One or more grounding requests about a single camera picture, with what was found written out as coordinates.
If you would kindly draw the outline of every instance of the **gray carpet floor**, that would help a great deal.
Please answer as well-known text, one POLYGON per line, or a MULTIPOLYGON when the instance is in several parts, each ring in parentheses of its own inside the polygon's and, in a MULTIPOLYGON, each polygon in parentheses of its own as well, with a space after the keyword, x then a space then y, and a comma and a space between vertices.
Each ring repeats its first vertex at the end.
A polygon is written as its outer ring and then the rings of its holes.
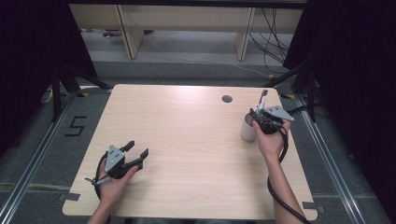
MULTIPOLYGON (((269 81, 265 66, 246 65, 243 69, 231 65, 200 63, 94 63, 98 76, 107 84, 120 83, 159 85, 246 86, 260 87, 269 81), (261 74, 248 70, 260 71, 261 74)), ((287 70, 270 67, 279 73, 287 70)), ((279 84, 276 89, 283 94, 291 93, 293 78, 279 84)), ((80 85, 91 85, 79 79, 80 85)), ((64 195, 73 183, 96 125, 106 106, 110 93, 91 91, 86 97, 77 97, 62 122, 62 126, 32 183, 24 195, 11 223, 84 223, 87 217, 68 217, 62 212, 64 195), (75 116, 84 116, 76 125, 84 126, 80 136, 66 136, 78 130, 69 126, 75 116)), ((286 110, 297 107, 296 101, 281 99, 286 110)), ((347 147, 323 106, 316 107, 317 125, 332 152, 343 178, 359 203, 367 223, 390 223, 381 205, 361 174, 357 164, 348 158, 347 147)), ((0 204, 7 199, 13 185, 19 180, 30 158, 44 137, 52 116, 51 103, 35 111, 34 118, 26 125, 18 146, 10 148, 0 159, 0 204)), ((292 131, 295 144, 304 168, 309 188, 318 209, 314 223, 351 223, 334 184, 318 153, 317 146, 304 122, 301 112, 293 115, 292 131)), ((112 223, 123 223, 114 218, 112 223)))

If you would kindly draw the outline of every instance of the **cylindrical cup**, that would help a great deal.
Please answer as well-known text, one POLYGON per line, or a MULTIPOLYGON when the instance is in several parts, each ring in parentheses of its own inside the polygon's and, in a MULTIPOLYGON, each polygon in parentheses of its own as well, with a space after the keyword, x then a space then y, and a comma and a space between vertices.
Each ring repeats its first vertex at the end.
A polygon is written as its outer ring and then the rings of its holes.
POLYGON ((254 131, 253 126, 251 126, 251 121, 253 121, 253 118, 247 113, 242 122, 241 137, 248 142, 256 140, 256 131, 254 131))

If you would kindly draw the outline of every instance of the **person's left hand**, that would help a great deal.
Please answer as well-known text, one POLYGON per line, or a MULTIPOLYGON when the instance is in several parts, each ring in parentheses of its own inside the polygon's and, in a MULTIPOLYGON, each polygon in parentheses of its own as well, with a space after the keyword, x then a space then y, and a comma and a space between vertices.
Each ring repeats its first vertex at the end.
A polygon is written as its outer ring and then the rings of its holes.
MULTIPOLYGON (((107 175, 107 173, 105 172, 105 165, 106 165, 106 159, 102 161, 102 164, 100 166, 99 179, 107 175)), ((128 181, 132 178, 132 176, 134 176, 137 169, 138 169, 137 166, 134 166, 126 173, 126 175, 123 178, 121 179, 111 178, 107 182, 101 184, 99 186, 101 203, 108 203, 114 206, 122 197, 122 194, 125 191, 125 187, 128 184, 128 181)))

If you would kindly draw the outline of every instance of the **background table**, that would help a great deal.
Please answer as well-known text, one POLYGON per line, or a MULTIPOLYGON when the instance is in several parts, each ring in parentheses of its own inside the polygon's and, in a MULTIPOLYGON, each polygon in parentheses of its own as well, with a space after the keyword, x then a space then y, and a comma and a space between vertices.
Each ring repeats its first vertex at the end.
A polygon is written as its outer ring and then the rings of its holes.
MULTIPOLYGON (((276 90, 268 89, 267 106, 280 105, 276 90)), ((92 178, 110 145, 135 146, 126 160, 147 147, 144 169, 128 185, 114 211, 119 217, 273 219, 273 200, 266 187, 268 172, 257 142, 240 135, 243 117, 262 93, 257 88, 118 85, 99 121, 64 213, 90 216, 99 200, 92 178), (222 97, 233 100, 224 103, 222 97)), ((290 133, 283 161, 286 176, 299 203, 312 203, 290 133)), ((308 219, 316 210, 304 210, 308 219)))

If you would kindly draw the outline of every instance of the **forearm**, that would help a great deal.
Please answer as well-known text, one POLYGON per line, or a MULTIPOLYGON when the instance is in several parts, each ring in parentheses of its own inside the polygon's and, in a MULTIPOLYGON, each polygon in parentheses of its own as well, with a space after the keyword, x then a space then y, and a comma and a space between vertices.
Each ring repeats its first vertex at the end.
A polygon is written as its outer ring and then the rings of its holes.
POLYGON ((100 202, 95 212, 88 220, 88 224, 100 224, 106 223, 110 217, 111 211, 113 210, 113 203, 100 202))
MULTIPOLYGON (((296 212, 304 215, 297 199, 290 187, 288 179, 283 172, 279 160, 265 158, 267 164, 269 178, 272 188, 276 195, 288 206, 293 208, 296 212)), ((276 223, 301 223, 292 213, 282 207, 276 200, 274 200, 274 210, 276 216, 276 223)))

